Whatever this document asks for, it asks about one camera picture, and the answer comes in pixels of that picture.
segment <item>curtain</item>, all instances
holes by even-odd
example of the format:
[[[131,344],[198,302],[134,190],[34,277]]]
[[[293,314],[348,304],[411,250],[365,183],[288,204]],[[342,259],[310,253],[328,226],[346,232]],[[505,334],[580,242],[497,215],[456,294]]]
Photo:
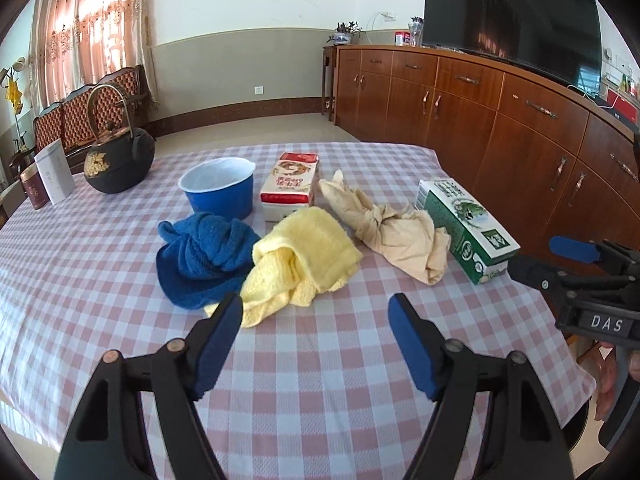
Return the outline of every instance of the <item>curtain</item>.
[[[147,0],[36,0],[30,46],[36,113],[73,90],[141,64],[152,99],[155,76]]]

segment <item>wall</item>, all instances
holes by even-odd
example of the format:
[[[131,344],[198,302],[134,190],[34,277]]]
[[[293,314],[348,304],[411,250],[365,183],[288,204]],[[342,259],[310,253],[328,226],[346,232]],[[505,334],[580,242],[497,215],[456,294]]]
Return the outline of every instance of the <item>wall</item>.
[[[30,0],[12,25],[9,33],[0,44],[0,67],[10,68],[16,59],[24,56],[29,59],[31,22],[35,0]],[[29,67],[17,75],[18,89],[22,92],[22,112],[18,116],[20,132],[25,133],[25,142],[34,145],[33,110],[29,93]],[[9,162],[14,154],[14,139],[17,138],[13,108],[4,100],[4,89],[0,90],[0,160],[5,175],[9,175]]]
[[[365,30],[375,29],[361,43],[392,43],[390,31],[406,28],[423,7],[424,0],[150,0],[161,102],[152,118],[235,102],[319,96],[321,47],[336,21],[357,20]],[[397,19],[386,22],[377,12]],[[600,5],[598,12],[603,46],[632,61]],[[638,78],[637,63],[632,67]],[[264,94],[255,95],[255,86],[263,86]]]

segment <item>person's hand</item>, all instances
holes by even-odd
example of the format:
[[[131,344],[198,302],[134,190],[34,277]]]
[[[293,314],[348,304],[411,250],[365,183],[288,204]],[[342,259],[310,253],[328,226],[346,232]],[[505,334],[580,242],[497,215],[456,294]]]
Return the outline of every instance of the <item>person's hand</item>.
[[[602,420],[609,412],[615,401],[616,378],[618,376],[618,366],[616,364],[616,349],[609,343],[602,343],[603,348],[611,348],[611,352],[606,359],[602,354],[594,352],[595,363],[600,369],[600,383],[598,384],[598,399],[596,400],[596,420]],[[629,374],[633,380],[640,383],[640,351],[635,350],[631,354],[629,361]]]

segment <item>sofa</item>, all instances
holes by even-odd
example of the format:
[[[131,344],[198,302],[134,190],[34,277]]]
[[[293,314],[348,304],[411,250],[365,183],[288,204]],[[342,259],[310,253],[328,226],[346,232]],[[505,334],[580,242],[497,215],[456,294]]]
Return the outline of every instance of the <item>sofa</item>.
[[[127,107],[132,126],[147,124],[150,98],[144,67],[124,67],[104,76],[96,84],[74,90],[63,101],[45,108],[33,121],[36,152],[60,139],[72,173],[81,173],[86,153],[95,140],[87,115],[89,94],[96,85],[107,82],[116,83],[128,95]],[[122,102],[111,88],[98,91],[94,113],[99,132],[107,127],[124,126]]]

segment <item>checkered tablecloth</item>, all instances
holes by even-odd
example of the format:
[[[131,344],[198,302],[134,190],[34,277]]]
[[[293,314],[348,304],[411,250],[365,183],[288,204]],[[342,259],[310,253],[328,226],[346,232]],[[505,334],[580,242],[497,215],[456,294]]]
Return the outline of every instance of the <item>checkered tablecloth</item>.
[[[435,154],[415,146],[249,146],[158,158],[144,182],[118,195],[78,175],[64,202],[35,211],[26,201],[10,218],[0,231],[0,388],[54,447],[105,350],[153,352],[202,317],[173,306],[156,279],[158,223],[191,213],[181,174],[244,156],[257,164],[257,196],[285,150],[319,153],[324,176],[343,170],[352,187],[397,208],[413,201],[421,178],[444,175]],[[246,222],[268,231],[259,206]],[[433,405],[414,388],[389,328],[395,292],[477,352],[525,352],[562,424],[593,392],[537,291],[508,276],[472,285],[452,258],[443,280],[426,286],[358,246],[361,269],[344,288],[242,329],[216,388],[197,404],[230,479],[402,478]],[[158,476],[172,478],[150,394],[144,403]],[[459,478],[473,471],[485,415],[479,396]]]

